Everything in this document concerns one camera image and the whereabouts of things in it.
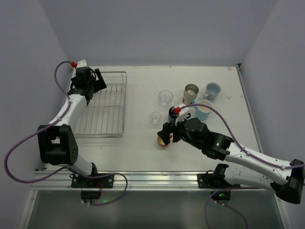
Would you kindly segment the dark blue mug front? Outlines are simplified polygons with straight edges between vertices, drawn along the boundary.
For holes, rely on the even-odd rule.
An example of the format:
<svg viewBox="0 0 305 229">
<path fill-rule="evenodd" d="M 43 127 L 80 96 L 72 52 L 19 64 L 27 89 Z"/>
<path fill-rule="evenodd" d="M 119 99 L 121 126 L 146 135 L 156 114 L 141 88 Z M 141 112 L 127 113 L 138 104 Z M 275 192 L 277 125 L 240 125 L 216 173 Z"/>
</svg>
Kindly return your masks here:
<svg viewBox="0 0 305 229">
<path fill-rule="evenodd" d="M 176 120 L 177 117 L 179 116 L 180 111 L 181 111 L 181 109 L 179 107 L 172 106 L 168 112 L 168 122 L 170 123 L 170 122 Z"/>
</svg>

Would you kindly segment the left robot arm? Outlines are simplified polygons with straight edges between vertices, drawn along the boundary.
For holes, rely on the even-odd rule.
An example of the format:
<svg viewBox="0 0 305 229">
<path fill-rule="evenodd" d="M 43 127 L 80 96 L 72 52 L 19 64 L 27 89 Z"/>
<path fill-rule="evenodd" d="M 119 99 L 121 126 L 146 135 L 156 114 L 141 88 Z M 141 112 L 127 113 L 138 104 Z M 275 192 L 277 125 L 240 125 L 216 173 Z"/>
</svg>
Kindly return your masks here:
<svg viewBox="0 0 305 229">
<path fill-rule="evenodd" d="M 66 101 L 58 115 L 50 122 L 55 124 L 49 128 L 46 125 L 40 125 L 38 128 L 38 143 L 43 163 L 66 166 L 71 172 L 84 176 L 98 175 L 96 165 L 79 155 L 73 128 L 93 94 L 105 88 L 107 85 L 98 68 L 76 68 Z"/>
</svg>

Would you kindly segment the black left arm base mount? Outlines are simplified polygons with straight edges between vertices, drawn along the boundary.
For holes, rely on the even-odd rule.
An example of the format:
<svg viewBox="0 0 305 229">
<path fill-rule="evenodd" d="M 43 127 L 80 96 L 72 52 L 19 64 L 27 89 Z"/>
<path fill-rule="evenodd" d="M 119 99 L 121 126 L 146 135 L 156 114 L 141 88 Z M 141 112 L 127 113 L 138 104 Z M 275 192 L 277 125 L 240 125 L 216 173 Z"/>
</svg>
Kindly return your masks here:
<svg viewBox="0 0 305 229">
<path fill-rule="evenodd" d="M 102 178 L 92 179 L 70 174 L 69 177 L 72 179 L 72 188 L 113 188 L 114 175 L 106 173 L 98 173 L 98 176 Z"/>
</svg>

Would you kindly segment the clear glass cup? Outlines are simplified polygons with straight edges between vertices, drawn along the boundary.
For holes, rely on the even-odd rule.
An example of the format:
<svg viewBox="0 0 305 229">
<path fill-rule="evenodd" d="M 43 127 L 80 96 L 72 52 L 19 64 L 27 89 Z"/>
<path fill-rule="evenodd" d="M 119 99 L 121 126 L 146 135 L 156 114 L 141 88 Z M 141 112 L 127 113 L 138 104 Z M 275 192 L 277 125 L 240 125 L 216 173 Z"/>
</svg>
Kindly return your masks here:
<svg viewBox="0 0 305 229">
<path fill-rule="evenodd" d="M 150 121 L 153 125 L 158 125 L 162 120 L 162 115 L 159 112 L 152 112 L 150 114 Z"/>
</svg>

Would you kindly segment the grey ceramic mug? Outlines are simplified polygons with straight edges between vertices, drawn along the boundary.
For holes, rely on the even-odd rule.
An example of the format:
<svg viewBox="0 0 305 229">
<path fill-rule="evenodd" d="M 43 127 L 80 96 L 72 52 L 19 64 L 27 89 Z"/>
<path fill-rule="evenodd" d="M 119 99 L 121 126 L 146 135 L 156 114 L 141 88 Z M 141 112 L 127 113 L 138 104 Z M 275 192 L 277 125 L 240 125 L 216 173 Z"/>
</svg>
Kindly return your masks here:
<svg viewBox="0 0 305 229">
<path fill-rule="evenodd" d="M 220 85 L 218 85 L 217 83 L 208 83 L 206 85 L 204 99 L 212 102 L 217 98 L 220 92 Z"/>
</svg>

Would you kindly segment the clear plastic cup front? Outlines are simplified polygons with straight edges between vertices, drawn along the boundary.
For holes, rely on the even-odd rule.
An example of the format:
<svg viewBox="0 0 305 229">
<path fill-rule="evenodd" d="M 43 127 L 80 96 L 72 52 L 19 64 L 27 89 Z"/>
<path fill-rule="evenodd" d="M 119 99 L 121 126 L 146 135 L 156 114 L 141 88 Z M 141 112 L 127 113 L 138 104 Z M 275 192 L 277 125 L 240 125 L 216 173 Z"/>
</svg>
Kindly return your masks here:
<svg viewBox="0 0 305 229">
<path fill-rule="evenodd" d="M 158 99 L 160 101 L 161 108 L 169 108 L 173 100 L 173 93 L 168 90 L 162 90 L 158 94 Z"/>
</svg>

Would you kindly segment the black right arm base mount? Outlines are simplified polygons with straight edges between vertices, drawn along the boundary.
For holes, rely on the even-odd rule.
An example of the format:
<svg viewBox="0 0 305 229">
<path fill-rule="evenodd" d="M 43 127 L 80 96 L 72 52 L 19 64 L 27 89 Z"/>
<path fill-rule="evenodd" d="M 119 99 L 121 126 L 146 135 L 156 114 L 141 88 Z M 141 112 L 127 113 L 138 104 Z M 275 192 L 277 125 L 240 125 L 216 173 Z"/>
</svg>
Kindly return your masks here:
<svg viewBox="0 0 305 229">
<path fill-rule="evenodd" d="M 227 164 L 218 164 L 214 171 L 208 170 L 205 173 L 197 174 L 198 188 L 230 188 L 241 187 L 239 184 L 230 184 L 225 181 L 225 171 L 229 166 Z"/>
</svg>

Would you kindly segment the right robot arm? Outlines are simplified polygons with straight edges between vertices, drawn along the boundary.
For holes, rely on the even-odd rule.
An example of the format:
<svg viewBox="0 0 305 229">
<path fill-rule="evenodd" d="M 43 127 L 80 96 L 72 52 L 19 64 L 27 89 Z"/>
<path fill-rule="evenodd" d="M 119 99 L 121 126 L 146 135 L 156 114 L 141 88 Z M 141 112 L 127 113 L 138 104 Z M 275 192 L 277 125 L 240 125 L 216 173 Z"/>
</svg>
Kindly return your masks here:
<svg viewBox="0 0 305 229">
<path fill-rule="evenodd" d="M 305 180 L 305 164 L 301 160 L 286 161 L 253 151 L 228 136 L 210 131 L 198 118 L 177 124 L 165 123 L 157 135 L 164 145 L 182 140 L 201 150 L 210 159 L 245 167 L 244 170 L 239 170 L 218 164 L 213 179 L 221 187 L 257 187 L 275 193 L 288 203 L 301 202 Z"/>
</svg>

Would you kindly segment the light blue cup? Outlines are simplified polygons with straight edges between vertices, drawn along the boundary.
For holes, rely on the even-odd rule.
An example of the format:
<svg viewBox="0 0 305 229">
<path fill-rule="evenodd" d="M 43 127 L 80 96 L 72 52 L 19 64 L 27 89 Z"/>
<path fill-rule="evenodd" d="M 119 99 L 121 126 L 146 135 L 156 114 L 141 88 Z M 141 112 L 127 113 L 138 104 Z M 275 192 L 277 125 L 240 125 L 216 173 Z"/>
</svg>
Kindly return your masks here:
<svg viewBox="0 0 305 229">
<path fill-rule="evenodd" d="M 209 107 L 213 107 L 213 104 L 208 100 L 195 99 L 193 100 L 193 104 L 203 104 Z M 197 117 L 201 122 L 205 121 L 208 118 L 209 114 L 212 112 L 212 110 L 204 106 L 194 106 L 194 108 L 195 108 L 195 117 Z"/>
</svg>

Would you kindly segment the orange ceramic cup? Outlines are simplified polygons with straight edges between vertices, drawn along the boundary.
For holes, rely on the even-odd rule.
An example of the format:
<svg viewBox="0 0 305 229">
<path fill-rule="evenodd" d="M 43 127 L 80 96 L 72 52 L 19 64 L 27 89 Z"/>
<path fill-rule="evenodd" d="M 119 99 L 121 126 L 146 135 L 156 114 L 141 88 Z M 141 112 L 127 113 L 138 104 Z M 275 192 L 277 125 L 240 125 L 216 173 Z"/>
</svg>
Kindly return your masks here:
<svg viewBox="0 0 305 229">
<path fill-rule="evenodd" d="M 168 135 L 167 137 L 157 136 L 157 143 L 162 147 L 166 147 L 171 143 L 172 137 L 172 134 Z"/>
</svg>

